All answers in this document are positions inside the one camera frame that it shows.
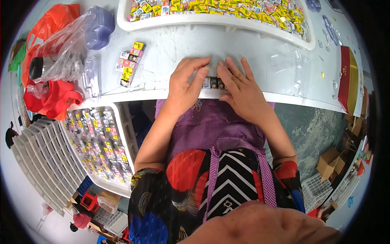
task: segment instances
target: apron strap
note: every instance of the apron strap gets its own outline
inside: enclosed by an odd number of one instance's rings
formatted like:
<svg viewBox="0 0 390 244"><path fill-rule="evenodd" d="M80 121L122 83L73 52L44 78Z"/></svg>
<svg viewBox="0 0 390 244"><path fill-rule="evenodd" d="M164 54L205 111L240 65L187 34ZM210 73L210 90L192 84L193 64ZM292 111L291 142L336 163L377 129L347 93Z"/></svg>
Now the apron strap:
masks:
<svg viewBox="0 0 390 244"><path fill-rule="evenodd" d="M271 168L268 164L267 158L265 157L264 148L261 151L258 148L253 147L247 142L243 142L242 140L240 140L240 142L245 145L245 148L252 150L256 154L259 160L259 166L261 171L261 181L262 181L262 187L264 193L264 202L266 205L276 208L277 204L276 204L276 196L275 196L275 187L273 185ZM204 213L204 217L203 217L203 223L207 221L207 217L208 217L207 214L209 211L210 201L213 196L215 183L217 180L218 167L219 167L219 156L220 156L219 149L214 146L210 150L211 150L211 159L210 159L210 171L209 171L209 188L207 189L207 205L206 205L206 212Z"/></svg>

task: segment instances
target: purple checkered apron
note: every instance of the purple checkered apron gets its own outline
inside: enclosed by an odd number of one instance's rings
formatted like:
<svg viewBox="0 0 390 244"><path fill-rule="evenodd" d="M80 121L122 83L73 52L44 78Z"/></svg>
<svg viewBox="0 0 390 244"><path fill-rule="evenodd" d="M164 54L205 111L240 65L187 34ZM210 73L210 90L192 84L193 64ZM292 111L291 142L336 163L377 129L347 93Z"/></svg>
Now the purple checkered apron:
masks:
<svg viewBox="0 0 390 244"><path fill-rule="evenodd" d="M165 100L157 100L156 115L160 112ZM238 116L232 107L214 99L199 99L180 118L172 132L167 161L188 149L209 149L211 151L209 188L207 191L207 213L211 196L214 191L219 156L223 150L247 148L252 150L259 160L261 179L264 192L264 202L277 207L272 173L265 156L265 136L258 126Z"/></svg>

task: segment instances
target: black bottle cap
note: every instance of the black bottle cap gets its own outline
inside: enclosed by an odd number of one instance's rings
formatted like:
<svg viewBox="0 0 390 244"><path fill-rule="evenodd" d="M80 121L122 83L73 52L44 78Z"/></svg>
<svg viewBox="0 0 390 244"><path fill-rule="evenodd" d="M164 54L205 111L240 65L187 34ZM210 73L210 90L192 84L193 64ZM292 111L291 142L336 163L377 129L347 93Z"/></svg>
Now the black bottle cap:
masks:
<svg viewBox="0 0 390 244"><path fill-rule="evenodd" d="M43 57L35 57L31 60L30 68L28 70L28 76L30 79L35 80L42 76L43 69Z"/></svg>

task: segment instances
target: blue crate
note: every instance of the blue crate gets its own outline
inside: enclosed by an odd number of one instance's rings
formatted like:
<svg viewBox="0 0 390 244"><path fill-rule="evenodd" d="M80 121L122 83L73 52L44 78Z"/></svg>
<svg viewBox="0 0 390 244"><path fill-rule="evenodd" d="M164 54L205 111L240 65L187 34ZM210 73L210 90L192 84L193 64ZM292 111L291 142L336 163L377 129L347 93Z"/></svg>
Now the blue crate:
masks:
<svg viewBox="0 0 390 244"><path fill-rule="evenodd" d="M91 179L88 176L86 176L85 179L83 180L83 182L77 188L78 193L81 196L84 196L84 194L92 186L92 184L93 184L93 182L91 181Z"/></svg>

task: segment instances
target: hand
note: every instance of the hand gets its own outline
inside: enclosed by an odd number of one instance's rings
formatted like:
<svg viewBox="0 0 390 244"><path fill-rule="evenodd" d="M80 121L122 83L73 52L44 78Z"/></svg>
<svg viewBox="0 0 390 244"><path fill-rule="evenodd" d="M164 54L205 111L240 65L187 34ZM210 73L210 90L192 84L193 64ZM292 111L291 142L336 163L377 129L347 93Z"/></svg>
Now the hand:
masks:
<svg viewBox="0 0 390 244"><path fill-rule="evenodd" d="M241 73L231 58L228 57L225 61L230 71L220 61L217 66L217 74L230 94L223 94L220 100L229 103L243 119L258 125L262 111L269 109L270 106L267 104L263 92L256 84L247 60L244 57L241 58L245 75Z"/></svg>
<svg viewBox="0 0 390 244"><path fill-rule="evenodd" d="M205 67L210 63L210 57L182 59L169 80L168 99L164 106L172 115L179 117L195 104L199 97L204 79L209 73ZM197 71L191 84L189 77Z"/></svg>

